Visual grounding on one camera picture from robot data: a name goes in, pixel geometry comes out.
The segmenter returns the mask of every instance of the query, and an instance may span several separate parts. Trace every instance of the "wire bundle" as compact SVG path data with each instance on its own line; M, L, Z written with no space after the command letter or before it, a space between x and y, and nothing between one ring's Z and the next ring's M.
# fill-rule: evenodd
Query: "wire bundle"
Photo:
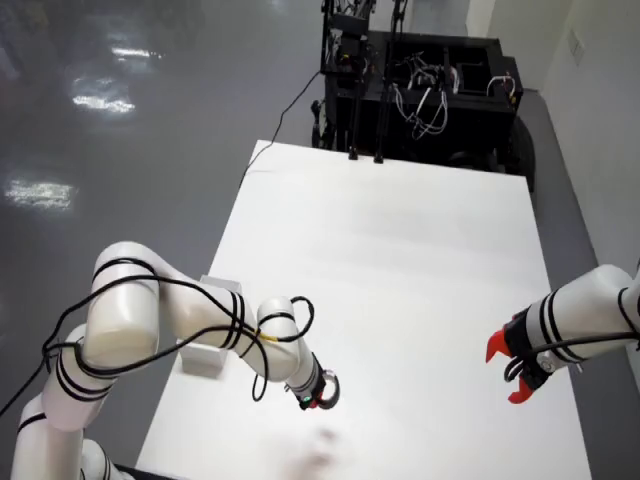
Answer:
M513 79L513 77L511 77L509 75L493 77L489 81L489 85L487 85L487 97L489 96L489 93L491 92L491 85L493 85L496 82L502 82L502 83L511 82L511 91L509 92L509 100L511 100L513 98L513 96L515 95L515 93L516 93L516 81Z
M424 52L416 52L396 62L396 65L406 65L409 68L409 84L407 90L411 90L416 83L423 84L421 79L426 79L432 87L438 85L438 75L444 71L442 65L432 65L425 62L421 55Z
M82 357L82 344L79 343L79 342L60 342L60 343L55 343L55 344L52 345L52 342L56 338L58 333L60 332L60 329L62 328L62 325L63 325L65 319L70 314L72 314L73 312L83 308L84 306L89 304L93 299L95 299L99 295L105 293L107 290L110 290L111 288L114 288L114 287L116 287L118 285L122 285L124 283L140 281L140 280L155 280L155 281L157 281L159 283L180 285L180 286L183 286L183 287L186 287L186 288L191 288L192 290L196 290L199 293L201 293L202 295L204 295L209 301L211 301L222 312L224 312L231 319L231 324L230 325L216 325L216 326L203 328L203 329L195 332L190 337L182 340L179 343L176 343L175 345L172 345L171 347L169 347L169 348L167 348L165 350L162 350L162 351L160 351L160 352L158 352L158 353L156 353L154 355L151 355L151 356L149 356L147 358L144 358L142 360L139 360L137 362L133 362L133 363L131 363L129 365L124 365L122 367L115 367L115 368L95 368L95 367L92 367L91 365L87 364L85 362L84 358ZM64 348L73 349L74 355L75 355L75 360L78 363L78 366L87 375L93 376L93 377L98 377L98 378L113 378L113 377L118 377L120 375L123 375L125 373L129 373L129 372L131 372L133 370L136 370L138 368L144 367L146 365L149 365L150 363L153 363L156 360L160 360L161 358L164 358L167 355L170 355L170 354L180 350L185 345L197 340L202 335L204 335L206 333L210 333L210 332L228 332L228 335L227 335L226 339L224 340L224 342L222 343L222 345L220 345L220 348L233 348L235 346L235 344L237 344L237 341L238 341L238 339L239 339L239 337L241 335L244 335L244 336L248 337L249 339L251 339L251 344L245 350L245 352L242 354L242 356L244 356L254 345L256 345L258 347L258 349L260 350L260 354L262 356L262 360L264 362L264 383L263 383L263 386L262 386L262 390L260 391L260 394L256 395L255 389L256 389L256 384L257 384L257 381L258 381L258 375L256 374L256 376L254 378L254 381L253 381L252 397L253 397L254 401L259 402L264 397L264 394L265 394L265 392L267 390L267 381L269 380L269 360L267 358L267 352L266 352L266 350L264 348L264 345L262 344L262 341L268 341L268 342L273 342L273 343L291 343L291 342L295 342L296 340L298 340L298 339L302 338L303 336L305 336L309 332L309 329L311 328L311 325L313 324L313 320L314 320L314 317L315 317L315 308L314 308L313 304L311 303L311 301L309 299L307 299L305 297L301 297L301 296L294 297L294 298L291 299L291 303L297 303L297 302L306 303L307 307L309 309L309 320L307 321L306 325L296 335L290 335L290 336L287 336L287 337L274 337L274 336L266 335L266 334L262 333L261 329L260 329L260 326L258 326L257 329L254 330L253 328L251 328L248 325L246 325L244 323L244 319L238 318L237 315L235 315L234 313L230 312L224 305L222 305L218 300L216 300L215 297L213 297L209 292L207 292L205 289L203 289L200 285L198 285L196 283L187 282L187 281L183 281L183 280L177 280L177 279L174 279L174 278L162 277L162 276L159 276L159 275L152 275L152 274L149 274L149 275L130 275L130 276L119 278L117 280L114 280L112 282L107 283L106 285L104 285L101 288L97 289L96 291L92 292L90 295L88 295L87 297L83 298L81 301L79 301L75 305L72 305L71 307L67 308L62 313L62 315L60 315L60 318L58 319L58 322L56 323L55 328L51 332L51 335L49 335L47 340L42 345L42 360L40 362L40 365L38 365L36 370L27 379L27 381L24 383L24 385L22 387L20 387L20 389L13 395L13 397L11 397L11 399L6 403L6 405L2 408L2 410L0 410L0 417L2 415L4 415L5 412L7 410L9 410L9 408L11 408L11 406L24 393L24 391L29 387L29 385L31 385L33 383L33 381L37 378L37 376L40 374L40 372L42 372L43 368L47 367L47 370L51 371L50 363L49 363L50 360L55 355L58 355L61 352L61 350L64 349Z
M440 92L440 106L438 110L436 110L435 115L431 119L431 122L425 123L420 117L420 111L422 110L422 106L424 105L425 100L429 96L431 92L431 88L427 88L422 96L422 100L420 100L420 104L415 112L407 115L404 111L404 100L402 98L402 93L398 88L398 85L393 84L393 89L396 93L396 107L398 108L398 112L404 118L407 123L413 124L413 130L411 131L411 138L414 140L420 140L425 134L429 135L440 135L444 132L444 129L447 127L447 122L449 121L449 107L447 104L447 94L444 90ZM440 112L444 110L444 116L442 119L442 123L437 126L435 125L436 121L440 116Z

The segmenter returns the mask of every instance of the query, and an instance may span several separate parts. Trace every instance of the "black stripe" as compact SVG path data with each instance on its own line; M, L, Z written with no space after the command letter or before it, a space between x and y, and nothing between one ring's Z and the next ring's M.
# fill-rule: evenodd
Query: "black stripe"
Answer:
M553 343L551 341L551 336L549 335L549 332L547 331L547 325L545 324L544 321L544 309L547 305L547 300L549 299L551 295L547 295L546 297L544 297L544 299L542 300L542 303L540 304L540 330L542 330L542 335L544 336L544 341L547 343L547 345L550 345L551 343ZM562 361L566 362L566 363L571 363L568 360L565 360L565 358L563 356L561 356L557 349L552 348L551 351Z
M60 384L60 387L62 387L62 390L64 390L64 393L69 395L74 400L78 400L79 402L84 402L84 403L96 402L98 400L102 400L104 397L106 397L109 394L109 392L107 392L102 394L100 397L92 397L92 398L82 397L78 395L76 392L69 389L69 387L65 384L64 380L62 379L60 375L60 362L56 362L56 377L58 377L58 383Z
M292 320L293 323L295 323L296 321L293 315L291 315L289 312L279 312L279 313L272 313L271 315L267 315L266 317L262 318L262 320L258 322L258 326L262 325L263 323L269 320L273 320L274 318L280 318L280 317L288 318L289 320Z
M86 393L87 395L101 395L111 390L111 387L113 386L113 384L107 385L104 388L96 388L96 389L86 388L86 387L83 387L82 385L78 385L76 382L73 381L71 376L67 373L67 370L64 368L63 358L64 358L64 355L60 355L58 357L58 362L60 362L60 372L62 373L62 378L64 378L67 381L67 384L70 387L76 389L80 393Z
M44 413L38 413L37 415L34 415L33 417L29 417L27 418L24 422L22 422L20 424L20 426L18 427L18 433L17 435L20 435L20 432L22 431L23 428L28 427L29 425L31 425L34 422L38 422L40 420L44 420L46 419L47 416Z
M231 310L231 328L229 329L229 331L227 332L227 336L224 339L224 342L222 342L222 345L220 345L219 348L227 348L227 345L229 345L229 342L231 341L231 338L233 337L233 327L236 324L236 317L238 315L238 301L236 300L236 296L234 295L233 292L227 290L229 292L229 294L231 295L231 305L232 305L232 310Z
M240 355L240 358L244 358L244 356L249 353L249 350L251 350L251 347L253 347L256 343L256 339L260 336L260 327L262 325L264 325L265 322L268 322L269 320L273 320L274 318L279 318L279 317L284 317L284 318L288 318L290 320L293 320L293 322L295 323L295 318L293 318L293 315L291 315L288 312L280 312L280 313L272 313L271 315L267 315L266 317L264 317L262 320L258 321L258 330L255 333L256 338L251 340L251 343L249 344L249 346L246 348L246 350L244 352L242 352L242 355Z
M120 257L120 258L114 258L113 260L109 260L108 262L102 264L100 268L96 270L96 273L93 274L93 280L95 280L96 277L100 273L105 271L107 268L113 267L114 265L122 265L126 263L131 265L138 265L139 267L142 267L145 270L148 270L149 272L151 272L152 275L156 275L156 271L153 269L153 267L149 265L147 262L145 262L144 260L140 260L139 258L133 258L133 257Z
M556 341L557 342L561 342L562 341L562 337L560 336L560 331L558 330L558 325L556 325L555 315L553 314L553 300L556 297L556 293L558 293L558 290L553 292L551 294L551 297L549 297L549 325L551 325L551 330L553 331L553 334L556 337ZM571 357L573 359L573 360L571 360L571 362L573 362L573 363L584 362L586 360L586 358L582 358L580 355L572 352L569 349L569 347L562 347L562 351L564 353L566 353L568 357Z
M104 456L104 471L102 472L102 480L109 480L109 477L111 477L111 472L109 470L111 470L111 465L109 465L111 462L109 461L109 459L107 458L107 454L104 451L104 448L102 448L100 446L100 450L102 450L102 455Z
M291 388L291 391L293 393L300 393L300 392L303 392L304 390L307 390L311 386L311 384L316 381L318 377L318 373L319 373L319 369L316 368L315 362L314 362L313 370L311 371L311 376L307 379L304 385L300 385L299 387L296 387L296 388L289 386L289 388Z
M244 325L244 297L239 293L236 293L236 295L238 295L238 300L240 301L240 316L238 318L240 320L240 325ZM238 341L240 340L241 335L242 335L242 330L238 330L238 332L236 333L235 340L229 347L230 349L236 348L236 345L238 345Z
M629 315L627 315L627 311L624 309L624 305L622 304L622 294L624 292L626 292L627 290L628 290L628 288L623 288L618 293L618 308L620 309L620 313L622 314L622 317L624 318L625 322L627 322L627 325L629 325L629 329L640 337L640 332L638 332L638 329L636 328L636 326L633 324L633 322L629 318Z

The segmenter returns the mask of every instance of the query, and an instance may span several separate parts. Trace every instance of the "black metal frame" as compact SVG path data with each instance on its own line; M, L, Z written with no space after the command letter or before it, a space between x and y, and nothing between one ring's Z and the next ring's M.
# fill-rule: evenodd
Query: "black metal frame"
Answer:
M326 1L327 5L334 4L333 0ZM448 126L447 132L439 139L427 138L423 140L423 143L430 147L429 153L434 151L431 148L434 145L437 150L438 142L442 143L442 139L447 138L450 143L460 143L460 150L464 150L464 145L472 143L467 137L472 137L472 140L482 143L482 138L480 138L482 135L491 140L492 143L485 142L487 145L491 143L491 148L482 144L481 148L474 153L484 155L494 149L504 149L503 147L508 142L510 128L517 113L522 89L518 88L516 90L515 103L512 103L512 99L508 98L504 88L495 88L495 86L489 96L473 96L468 92L462 95L453 95L452 82L449 75L452 63L459 66L460 58L465 56L466 53L463 54L461 52L476 50L482 51L486 56L484 63L487 65L487 71L490 76L500 76L508 73L516 78L517 85L521 85L515 60L502 54L500 42L496 39L405 34L402 32L402 28L400 28L399 32L398 27L402 26L404 20L403 7L406 8L405 0L395 0L390 32L368 31L367 35L362 37L358 56L360 58L365 58L366 56L370 60L369 67L366 71L363 69L358 72L359 74L355 79L352 73L351 80L346 82L345 80L349 78L348 75L345 76L340 72L332 71L326 64L328 53L326 47L328 45L327 39L329 38L331 16L326 8L324 10L322 67L323 73L326 75L325 107L327 118L335 130L337 149L339 151L348 151L349 158L356 159L358 147L364 147L374 154L376 163L382 163L384 156L389 156L394 149L397 153L396 144L398 143L398 138L397 135L394 137L394 132L398 130L399 123L394 121L390 124L390 119L397 116L395 109L391 108L393 101L391 84L397 80L395 78L395 68L398 68L394 66L394 60L397 60L395 59L396 50L399 49L399 55L402 55L403 51L407 51L407 45L411 45L412 42L424 45L426 48L441 48L443 51L441 57L444 67L443 88L446 89L449 111L453 113L454 117L452 127L461 124L466 126L466 123L473 123L474 121L481 124L480 128L471 128L472 133L470 135L467 135L465 131L464 138L460 142L458 142L458 138L451 138L456 128L450 129ZM373 58L369 48L377 52L379 58ZM455 57L451 58L451 61L449 52L453 52L451 56ZM378 78L372 73L376 71L377 73L383 73L382 78ZM405 90L403 96L406 98L407 105L415 107L420 101L421 92ZM434 112L437 109L439 99L434 97L432 95L427 99L425 108L422 110L425 114L429 114L429 109ZM348 113L344 108L345 102L349 104ZM372 110L373 104L375 104L375 111ZM486 131L486 125L488 124L491 125L490 131ZM371 136L374 133L375 140L372 141Z
M336 27L340 29L343 36L351 37L351 41L358 45L355 58L364 60L362 64L357 64L357 73L355 75L355 106L351 112L350 131L351 141L349 146L349 158L351 160L358 159L358 150L356 141L360 130L360 109L362 105L362 95L366 85L366 45L367 34L369 31L369 19L371 13L375 10L376 0L353 0L354 15L344 15L336 13L335 0L324 0L322 3L323 23L322 23L322 50L320 56L320 71L325 77L347 77L352 78L354 75L345 74L328 68L327 65L327 42L329 39L329 31Z

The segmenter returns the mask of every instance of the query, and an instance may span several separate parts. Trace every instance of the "white cable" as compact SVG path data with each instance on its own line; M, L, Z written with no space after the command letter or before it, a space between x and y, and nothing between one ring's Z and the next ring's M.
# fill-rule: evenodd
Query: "white cable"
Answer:
M458 70L455 67L451 67L451 73L453 73L453 94L457 95L460 90L460 78L458 77Z
M509 76L509 75L504 75L504 76L500 76L500 77L493 77L491 79L491 81L489 82L489 85L487 85L487 97L489 96L489 92L491 91L491 85L493 85L494 82L506 82L506 81L510 81L511 82L511 92L509 93L509 98L512 98L513 95L516 93L516 81L513 79L513 77Z
M433 123L437 120L438 115L440 115L440 111L442 111L443 108L444 108L444 118L442 120L442 125L440 125L439 127L435 127L433 126ZM419 123L416 122L416 127L420 125L420 128L422 128L422 132L416 137L415 136L416 127L414 127L411 136L414 138L414 140L420 140L425 133L428 133L429 135L440 135L442 132L444 132L448 121L449 121L449 108L447 104L447 95L443 90L441 93L440 106L438 107L436 114L433 116L431 123L425 126L424 123L420 119L418 119Z
M420 110L422 110L422 105L424 104L424 101L429 96L429 92L431 92L431 87L427 88L427 90L424 92L424 95L422 96L422 100L420 100L420 104L418 105L418 110L416 110L416 117L420 115Z

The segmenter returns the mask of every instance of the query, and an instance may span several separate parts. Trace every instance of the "black cable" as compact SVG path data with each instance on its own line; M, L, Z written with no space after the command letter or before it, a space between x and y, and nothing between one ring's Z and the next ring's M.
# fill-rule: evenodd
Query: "black cable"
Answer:
M121 285L121 284L124 284L124 283L140 281L140 280L154 280L154 281L157 281L157 282L160 282L160 283L168 283L168 284L173 284L173 285L180 285L180 286L183 286L183 287L187 287L187 288L191 288L193 290L196 290L199 293L201 293L202 295L204 295L209 301L211 301L216 307L218 307L229 318L231 318L231 324L230 325L215 325L215 326L203 328L203 329L195 332L193 335L189 336L188 338L182 340L181 342L179 342L179 343L177 343L177 344L175 344L175 345L173 345L173 346L171 346L171 347L169 347L169 348L167 348L165 350L162 350L162 351L160 351L160 352L158 352L158 353L156 353L154 355L151 355L151 356L149 356L147 358L144 358L142 360L139 360L137 362L133 362L133 363L130 363L128 365L124 365L122 367L115 367L115 368L95 368L95 367L92 367L91 365L87 364L85 362L84 358L82 358L82 344L79 343L79 341L78 342L61 342L61 343L56 343L56 344L51 345L51 342L53 341L53 339L56 338L56 336L60 332L60 329L62 328L62 325L63 325L65 319L71 313L73 313L73 312L81 309L82 307L86 306L93 299L95 299L99 295L105 293L106 291L110 290L111 288L114 288L114 287L116 287L118 285ZM305 297L294 297L294 298L291 299L291 303L294 303L294 304L299 302L299 301L304 301L307 304L307 307L309 309L309 321L307 322L305 327L296 335L290 335L290 336L287 336L287 337L275 337L275 340L277 342L279 342L279 343L294 342L294 341L302 338L304 335L306 335L307 332L309 331L309 329L311 328L311 325L313 323L313 319L314 319L314 316L315 316L315 308L314 308L313 304L311 303L311 301L308 300ZM109 283L103 285L102 287L98 288L97 290L95 290L91 294L87 295L85 298L83 298L82 300L80 300L76 304L74 304L71 307L67 308L62 313L62 315L60 315L60 318L56 322L56 325L55 325L51 335L49 335L47 340L45 340L44 344L42 345L42 360L40 362L40 365L31 374L31 376L27 379L25 384L16 392L16 394L13 395L13 397L11 397L11 399L5 404L4 407L2 407L2 410L0 410L0 417L2 417L2 415L4 415L4 413L7 410L9 410L9 408L11 408L11 406L24 393L24 391L29 387L29 385L31 385L34 382L34 380L40 374L42 369L45 366L48 366L48 362L49 362L50 358L52 358L52 356L53 356L52 352L54 352L54 351L58 351L58 354L60 354L59 351L61 349L63 349L63 348L72 348L74 350L74 356L75 356L75 359L76 359L76 362L77 362L78 366L87 375L98 377L98 378L117 378L119 375L131 372L132 370L136 370L138 368L141 368L141 367L143 367L145 365L148 365L148 364L150 364L150 363L152 363L152 362L154 362L156 360L164 358L167 355L170 355L170 354L178 351L179 349L181 349L185 345L193 342L194 340L196 340L197 338L201 337L202 335L204 335L206 333L221 332L221 331L229 332L229 334L227 335L227 337L224 340L222 345L227 345L229 343L230 338L233 336L234 333L236 333L237 335L244 335L244 336L246 336L246 337L251 339L251 345L249 346L249 348L247 348L244 351L242 356L246 355L248 353L248 351L253 347L254 344L257 345L258 349L260 350L260 354L262 356L262 360L263 360L263 363L264 363L264 383L263 383L263 386L262 386L262 390L260 391L260 394L256 395L255 388L256 388L257 381L258 381L258 375L256 374L256 378L253 381L253 388L252 388L253 400L256 401L256 402L259 402L260 400L262 400L262 398L264 397L264 395L266 393L267 382L269 380L269 361L268 361L267 352L266 352L266 350L264 348L264 345L262 344L262 342L259 341L259 335L260 335L259 327L257 328L256 331L254 331L251 327L249 327L248 325L246 325L244 323L244 318L238 318L237 315L235 315L234 313L229 311L224 305L222 305L218 300L216 300L215 297L213 297L209 292L207 292L205 289L203 289L202 287L200 287L196 283L191 283L191 282L187 282L187 281L183 281L183 280L177 280L177 279L169 278L169 277L163 277L163 276L155 275L155 274L129 275L129 276L126 276L126 277L118 278L116 280L113 280L112 282L109 282Z
M515 380L522 369L524 368L524 361L528 358L535 357L539 353L546 352L548 350L570 347L572 345L586 345L589 343L611 342L615 340L638 340L640 337L635 332L620 332L620 333L607 333L602 335L592 335L582 338L574 338L572 340L562 340L561 342L549 343L540 347L532 348L528 352L521 355L516 355L504 369L504 379L506 382Z
M266 145L262 148L262 150L260 150L258 152L258 154L253 157L253 160L251 160L249 162L249 165L247 165L247 167L244 169L244 172L242 173L242 178L240 179L240 185L238 186L238 190L240 190L240 188L242 187L242 184L244 182L244 177L247 176L247 172L249 171L249 169L251 168L251 165L253 165L254 163L256 163L256 160L258 159L258 157L262 154L262 152L264 152L267 148L271 147L275 141L276 138L278 137L278 133L280 133L280 128L282 128L282 121L284 120L284 116L287 114L287 112L289 110L291 110L291 108L293 108L293 106L296 104L296 102L300 99L300 97L302 95L304 95L304 93L307 91L307 89L311 86L311 84L313 83L313 81L316 79L316 77L318 75L320 75L322 73L321 70L318 70L316 73L313 74L313 77L311 77L311 79L307 82L307 84L304 86L304 88L302 89L302 91L296 96L296 98L293 99L293 102L291 102L289 104L289 106L287 108L285 108L282 113L280 114L280 121L278 122L278 128L276 128L275 133L273 134L273 137L271 138L271 142L269 143L269 145Z
M38 365L38 368L36 368L36 370L31 374L31 376L24 383L24 385L22 385L22 387L20 387L20 389L16 392L16 394L13 397L11 397L11 400L9 400L6 403L6 405L4 407L2 407L2 410L0 410L0 417L2 417L2 415L4 415L6 413L6 411L11 408L11 405L13 405L15 403L15 401L20 397L20 395L22 395L24 393L24 391L27 388L29 388L29 385L31 385L33 383L33 381L36 379L36 377L40 374L40 372L44 368L44 365L45 365L45 359L43 358L40 361L40 365Z

